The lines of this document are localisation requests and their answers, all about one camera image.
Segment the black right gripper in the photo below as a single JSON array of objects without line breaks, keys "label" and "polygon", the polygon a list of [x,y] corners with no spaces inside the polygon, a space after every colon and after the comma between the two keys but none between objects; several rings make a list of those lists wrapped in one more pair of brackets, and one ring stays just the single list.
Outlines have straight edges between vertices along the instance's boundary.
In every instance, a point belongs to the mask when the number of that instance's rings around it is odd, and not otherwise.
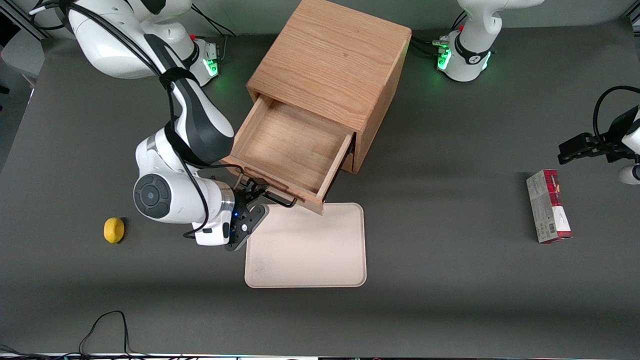
[{"label": "black right gripper", "polygon": [[247,180],[246,187],[234,187],[234,206],[232,215],[245,215],[249,212],[249,203],[264,201],[270,185],[265,180]]}]

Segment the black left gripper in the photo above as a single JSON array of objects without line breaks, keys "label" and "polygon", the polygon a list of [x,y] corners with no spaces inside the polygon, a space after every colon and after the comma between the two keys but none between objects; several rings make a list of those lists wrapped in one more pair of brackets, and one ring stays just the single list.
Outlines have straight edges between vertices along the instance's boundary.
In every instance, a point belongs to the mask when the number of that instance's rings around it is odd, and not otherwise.
[{"label": "black left gripper", "polygon": [[635,106],[615,117],[602,136],[605,144],[591,133],[578,134],[558,145],[558,164],[565,165],[583,157],[583,153],[604,155],[606,162],[614,163],[623,159],[639,162],[639,151],[623,143],[623,137],[630,131],[639,130],[639,107]]}]

